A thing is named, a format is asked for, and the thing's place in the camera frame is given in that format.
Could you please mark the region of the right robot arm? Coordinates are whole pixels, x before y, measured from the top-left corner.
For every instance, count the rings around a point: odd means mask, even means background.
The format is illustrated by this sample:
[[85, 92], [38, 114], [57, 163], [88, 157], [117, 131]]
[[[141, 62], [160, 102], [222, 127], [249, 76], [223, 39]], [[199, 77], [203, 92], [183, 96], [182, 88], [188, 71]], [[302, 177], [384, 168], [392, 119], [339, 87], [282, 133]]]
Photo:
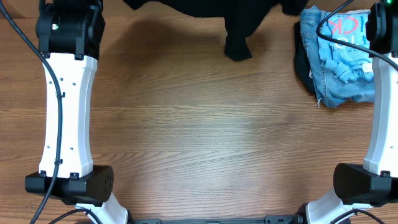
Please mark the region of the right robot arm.
[[350, 216], [397, 202], [397, 2], [368, 10], [300, 14], [300, 35], [317, 100], [334, 108], [370, 102], [374, 118], [362, 164], [338, 164], [333, 188], [303, 204], [295, 223], [348, 223]]

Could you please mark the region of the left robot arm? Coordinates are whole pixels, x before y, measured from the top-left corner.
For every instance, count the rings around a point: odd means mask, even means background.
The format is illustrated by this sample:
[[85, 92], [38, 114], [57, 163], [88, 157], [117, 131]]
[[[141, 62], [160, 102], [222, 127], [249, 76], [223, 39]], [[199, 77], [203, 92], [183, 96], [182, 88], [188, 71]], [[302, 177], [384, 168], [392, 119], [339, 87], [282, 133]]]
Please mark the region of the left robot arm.
[[90, 100], [105, 21], [102, 1], [39, 3], [36, 23], [47, 81], [45, 146], [27, 192], [84, 211], [93, 223], [131, 223], [113, 194], [114, 172], [94, 164]]

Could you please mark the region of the black t-shirt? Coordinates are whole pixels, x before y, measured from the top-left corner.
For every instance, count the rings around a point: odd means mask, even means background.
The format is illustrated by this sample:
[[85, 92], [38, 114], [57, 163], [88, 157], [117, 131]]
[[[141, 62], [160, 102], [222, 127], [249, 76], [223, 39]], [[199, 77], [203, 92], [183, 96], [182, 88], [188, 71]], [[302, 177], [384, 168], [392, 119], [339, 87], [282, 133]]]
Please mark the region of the black t-shirt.
[[289, 16], [299, 15], [308, 0], [155, 0], [192, 17], [222, 17], [227, 31], [224, 54], [234, 61], [252, 57], [246, 39], [276, 5]]

